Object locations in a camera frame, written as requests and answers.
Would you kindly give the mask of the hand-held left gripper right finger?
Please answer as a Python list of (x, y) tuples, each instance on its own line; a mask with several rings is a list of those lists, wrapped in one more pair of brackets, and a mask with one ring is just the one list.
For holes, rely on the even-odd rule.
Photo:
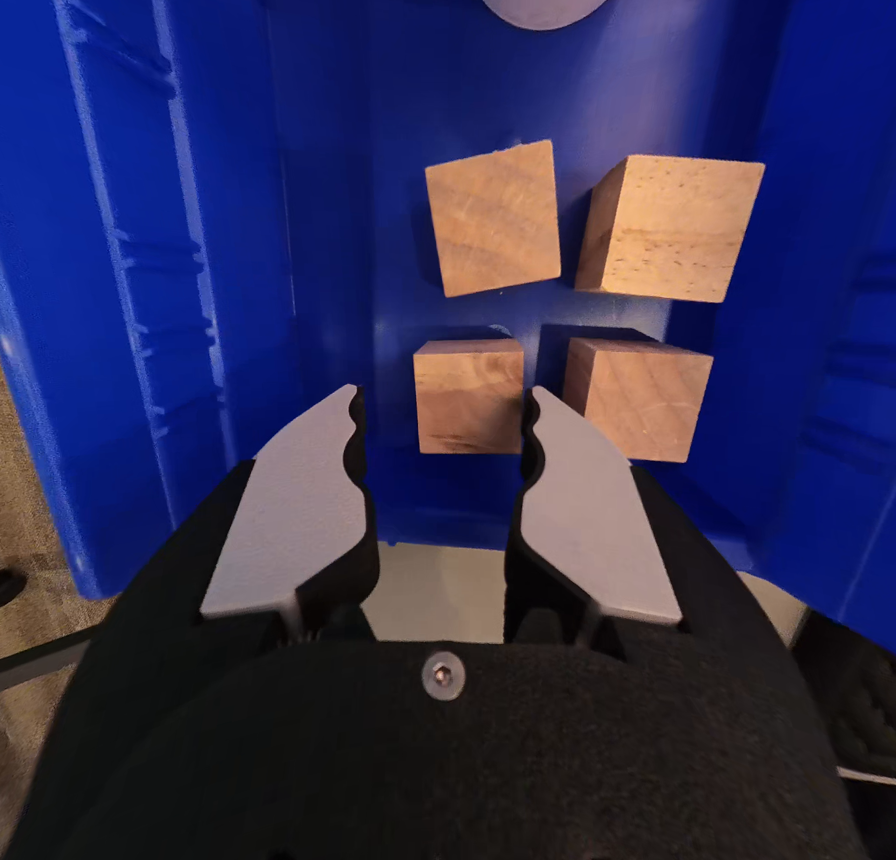
[(522, 485), (505, 550), (505, 642), (592, 645), (605, 620), (684, 616), (628, 459), (543, 387), (522, 417)]

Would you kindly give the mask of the wooden cube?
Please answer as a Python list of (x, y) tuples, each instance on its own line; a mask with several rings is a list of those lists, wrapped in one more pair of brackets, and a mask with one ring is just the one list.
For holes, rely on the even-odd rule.
[(424, 172), (446, 297), (560, 276), (550, 140), (431, 165)]
[(629, 155), (590, 192), (574, 288), (721, 304), (762, 162)]
[(518, 341), (428, 341), (412, 363), (421, 453), (521, 453), (524, 349)]
[(681, 464), (713, 361), (646, 340), (571, 338), (563, 399), (626, 458)]

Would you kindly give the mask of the black chair base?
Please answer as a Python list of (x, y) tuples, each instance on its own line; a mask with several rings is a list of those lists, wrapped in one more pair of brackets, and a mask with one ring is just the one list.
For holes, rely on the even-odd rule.
[(77, 664), (107, 602), (80, 597), (63, 571), (4, 567), (1, 579), (1, 691)]

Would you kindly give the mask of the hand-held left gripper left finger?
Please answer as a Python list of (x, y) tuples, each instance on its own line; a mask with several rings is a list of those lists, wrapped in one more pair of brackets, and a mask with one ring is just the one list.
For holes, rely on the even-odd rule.
[(303, 641), (363, 604), (380, 575), (364, 437), (364, 391), (347, 384), (258, 451), (202, 619), (272, 612)]

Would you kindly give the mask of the blue plastic bin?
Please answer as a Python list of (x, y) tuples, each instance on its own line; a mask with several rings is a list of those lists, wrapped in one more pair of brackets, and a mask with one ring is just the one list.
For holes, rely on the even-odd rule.
[[(412, 354), (714, 356), (651, 472), (733, 567), (894, 650), (895, 0), (1, 0), (2, 363), (81, 594), (364, 387), (380, 538), (504, 547), (519, 469), (425, 458)], [(562, 273), (448, 298), (425, 169), (548, 139)], [(722, 304), (574, 289), (628, 155), (762, 162)]]

